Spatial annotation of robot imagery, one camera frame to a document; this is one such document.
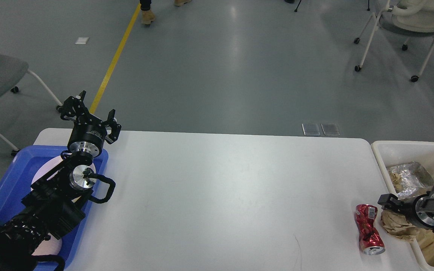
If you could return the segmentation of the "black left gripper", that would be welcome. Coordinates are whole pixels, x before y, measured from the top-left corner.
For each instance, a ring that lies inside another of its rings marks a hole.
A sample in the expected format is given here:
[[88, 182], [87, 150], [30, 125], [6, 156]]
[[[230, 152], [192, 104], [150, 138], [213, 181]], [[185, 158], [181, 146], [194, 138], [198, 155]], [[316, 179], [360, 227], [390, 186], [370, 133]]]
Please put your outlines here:
[[122, 126], [115, 119], [116, 110], [112, 109], [102, 126], [92, 125], [93, 115], [83, 103], [86, 91], [68, 97], [60, 106], [60, 119], [73, 121], [73, 129], [67, 144], [70, 152], [84, 151], [98, 157], [103, 151], [104, 141], [113, 144], [119, 138]]

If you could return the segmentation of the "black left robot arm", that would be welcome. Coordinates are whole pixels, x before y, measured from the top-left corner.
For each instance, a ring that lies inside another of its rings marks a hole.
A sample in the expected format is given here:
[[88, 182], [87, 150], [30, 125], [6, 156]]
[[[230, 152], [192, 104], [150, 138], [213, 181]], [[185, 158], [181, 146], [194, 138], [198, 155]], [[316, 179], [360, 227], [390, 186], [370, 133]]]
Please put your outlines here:
[[91, 114], [83, 100], [86, 92], [68, 97], [59, 108], [62, 120], [74, 123], [62, 161], [31, 185], [22, 199], [25, 208], [0, 225], [0, 271], [32, 271], [41, 262], [55, 262], [55, 270], [65, 268], [56, 254], [34, 255], [51, 237], [61, 239], [86, 217], [87, 202], [103, 204], [110, 200], [115, 182], [91, 169], [105, 142], [114, 143], [121, 131], [110, 110], [103, 121]]

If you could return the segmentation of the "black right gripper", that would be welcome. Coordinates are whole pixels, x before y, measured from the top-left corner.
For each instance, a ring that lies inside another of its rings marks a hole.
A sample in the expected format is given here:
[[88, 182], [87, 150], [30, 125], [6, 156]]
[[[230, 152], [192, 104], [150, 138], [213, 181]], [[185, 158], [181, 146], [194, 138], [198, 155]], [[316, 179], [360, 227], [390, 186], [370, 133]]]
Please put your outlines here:
[[414, 226], [434, 230], [434, 195], [399, 199], [392, 193], [383, 194], [377, 204], [383, 210], [403, 214]]

